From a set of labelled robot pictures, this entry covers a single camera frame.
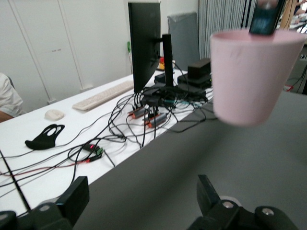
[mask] white shirt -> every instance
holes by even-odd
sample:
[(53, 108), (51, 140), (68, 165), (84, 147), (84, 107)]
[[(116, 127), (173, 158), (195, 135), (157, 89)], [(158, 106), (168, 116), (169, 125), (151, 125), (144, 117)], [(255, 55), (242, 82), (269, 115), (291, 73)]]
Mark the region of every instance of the white shirt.
[(16, 117), (24, 114), (22, 110), (22, 99), (11, 85), (10, 79), (0, 73), (0, 111)]

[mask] white mouse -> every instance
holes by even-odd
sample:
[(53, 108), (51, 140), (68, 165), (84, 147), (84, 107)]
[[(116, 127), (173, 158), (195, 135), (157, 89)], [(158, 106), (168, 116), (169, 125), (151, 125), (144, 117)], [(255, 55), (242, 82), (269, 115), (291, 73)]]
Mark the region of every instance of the white mouse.
[(50, 109), (45, 113), (45, 118), (51, 121), (57, 121), (64, 117), (64, 113), (56, 109)]

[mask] keyboard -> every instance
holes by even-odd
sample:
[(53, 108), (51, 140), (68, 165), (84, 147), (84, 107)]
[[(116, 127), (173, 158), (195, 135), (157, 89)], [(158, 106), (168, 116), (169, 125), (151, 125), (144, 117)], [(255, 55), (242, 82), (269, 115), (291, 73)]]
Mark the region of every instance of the keyboard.
[(72, 107), (82, 111), (91, 110), (131, 89), (133, 89), (133, 81), (128, 80), (83, 101), (80, 101), (74, 104)]

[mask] pink cup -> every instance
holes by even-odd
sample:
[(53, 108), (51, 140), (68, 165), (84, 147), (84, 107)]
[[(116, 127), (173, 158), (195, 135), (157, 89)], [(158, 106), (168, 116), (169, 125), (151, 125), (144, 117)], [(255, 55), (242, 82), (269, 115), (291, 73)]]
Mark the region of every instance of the pink cup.
[(271, 36), (248, 30), (211, 36), (213, 109), (236, 126), (265, 122), (283, 90), (306, 38), (277, 30)]

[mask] gray table surface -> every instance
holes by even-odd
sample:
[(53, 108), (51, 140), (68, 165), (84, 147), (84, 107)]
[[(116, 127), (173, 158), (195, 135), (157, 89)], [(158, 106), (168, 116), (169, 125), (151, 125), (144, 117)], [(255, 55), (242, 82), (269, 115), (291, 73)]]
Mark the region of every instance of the gray table surface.
[[(199, 117), (195, 112), (186, 120)], [(198, 174), (248, 211), (274, 206), (307, 229), (307, 97), (283, 92), (257, 127), (215, 120), (166, 132), (90, 185), (90, 202), (74, 229), (186, 229), (201, 215)]]

